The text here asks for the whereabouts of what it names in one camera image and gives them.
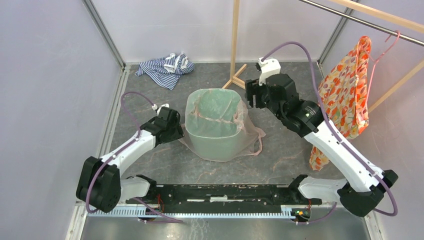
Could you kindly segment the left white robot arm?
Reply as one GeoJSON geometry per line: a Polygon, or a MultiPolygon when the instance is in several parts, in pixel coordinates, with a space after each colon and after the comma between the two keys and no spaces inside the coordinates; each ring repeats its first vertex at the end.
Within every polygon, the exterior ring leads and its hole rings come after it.
{"type": "Polygon", "coordinates": [[[88,157],[83,165],[75,196],[85,202],[87,211],[108,213],[120,202],[139,197],[145,204],[153,203],[157,190],[145,177],[123,178],[123,173],[142,155],[159,145],[184,136],[180,113],[161,105],[156,116],[142,124],[135,134],[117,149],[101,156],[88,157]]]}

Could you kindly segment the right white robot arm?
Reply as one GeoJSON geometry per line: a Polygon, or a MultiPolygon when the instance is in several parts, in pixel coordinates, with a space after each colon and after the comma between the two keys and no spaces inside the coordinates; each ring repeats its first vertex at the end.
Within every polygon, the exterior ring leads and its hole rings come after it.
{"type": "Polygon", "coordinates": [[[343,174],[342,179],[299,175],[290,185],[289,199],[302,204],[307,199],[341,204],[351,214],[365,217],[375,211],[398,180],[393,170],[382,170],[366,159],[336,129],[319,105],[300,99],[294,80],[275,74],[260,83],[245,82],[245,97],[251,107],[267,108],[290,131],[312,144],[343,174]]]}

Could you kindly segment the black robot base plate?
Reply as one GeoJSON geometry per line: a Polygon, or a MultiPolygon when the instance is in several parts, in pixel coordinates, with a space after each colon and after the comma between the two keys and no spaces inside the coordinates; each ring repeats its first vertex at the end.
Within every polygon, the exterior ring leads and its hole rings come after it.
{"type": "Polygon", "coordinates": [[[278,213],[281,206],[300,208],[320,205],[319,198],[306,198],[297,189],[304,175],[289,185],[279,184],[158,184],[140,175],[150,187],[141,198],[159,204],[166,214],[261,214],[278,213]]]}

